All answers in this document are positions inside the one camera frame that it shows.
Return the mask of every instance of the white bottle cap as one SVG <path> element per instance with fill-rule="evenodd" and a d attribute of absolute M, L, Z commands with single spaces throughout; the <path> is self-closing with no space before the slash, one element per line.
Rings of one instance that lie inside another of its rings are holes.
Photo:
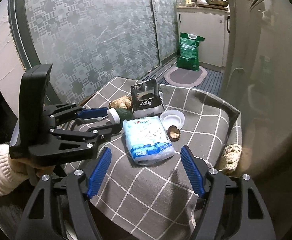
<path fill-rule="evenodd" d="M 115 108 L 108 109 L 107 114 L 108 114 L 108 119 L 110 120 L 111 123 L 120 123 L 120 118 Z"/>

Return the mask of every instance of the white plastic lid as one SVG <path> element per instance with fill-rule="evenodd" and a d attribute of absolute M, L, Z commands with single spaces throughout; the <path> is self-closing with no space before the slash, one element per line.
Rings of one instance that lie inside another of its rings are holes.
<path fill-rule="evenodd" d="M 108 109 L 107 114 L 108 114 L 108 119 L 110 120 L 111 123 L 120 123 L 120 118 L 115 108 Z"/>
<path fill-rule="evenodd" d="M 185 116 L 181 111 L 178 110 L 167 110 L 163 112 L 159 117 L 162 125 L 167 131 L 172 125 L 176 126 L 179 130 L 184 126 Z"/>

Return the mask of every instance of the blue diaper package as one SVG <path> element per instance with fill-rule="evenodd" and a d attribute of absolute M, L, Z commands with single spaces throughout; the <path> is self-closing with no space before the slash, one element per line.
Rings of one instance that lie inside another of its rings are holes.
<path fill-rule="evenodd" d="M 126 146 L 136 164 L 147 165 L 165 160 L 175 154 L 159 117 L 124 120 Z"/>

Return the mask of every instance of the sweater cuff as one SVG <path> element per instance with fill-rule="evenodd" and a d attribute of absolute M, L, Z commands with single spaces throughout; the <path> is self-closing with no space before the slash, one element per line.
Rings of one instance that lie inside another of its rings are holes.
<path fill-rule="evenodd" d="M 12 170 L 8 162 L 8 148 L 9 145 L 0 145 L 0 169 L 2 174 L 5 176 L 4 182 L 7 182 L 9 187 L 14 189 L 24 180 L 26 180 L 28 176 Z"/>
<path fill-rule="evenodd" d="M 0 145 L 0 196 L 7 195 L 28 178 L 11 169 L 8 162 L 9 145 Z"/>

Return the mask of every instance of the frosted glass door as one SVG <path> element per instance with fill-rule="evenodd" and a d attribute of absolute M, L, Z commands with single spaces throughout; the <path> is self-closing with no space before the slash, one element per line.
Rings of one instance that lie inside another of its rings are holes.
<path fill-rule="evenodd" d="M 176 17 L 176 0 L 152 0 L 158 37 L 160 60 L 163 61 L 178 49 L 179 36 Z"/>
<path fill-rule="evenodd" d="M 62 102 L 81 102 L 122 76 L 159 65 L 150 0 L 25 0 L 41 63 Z"/>

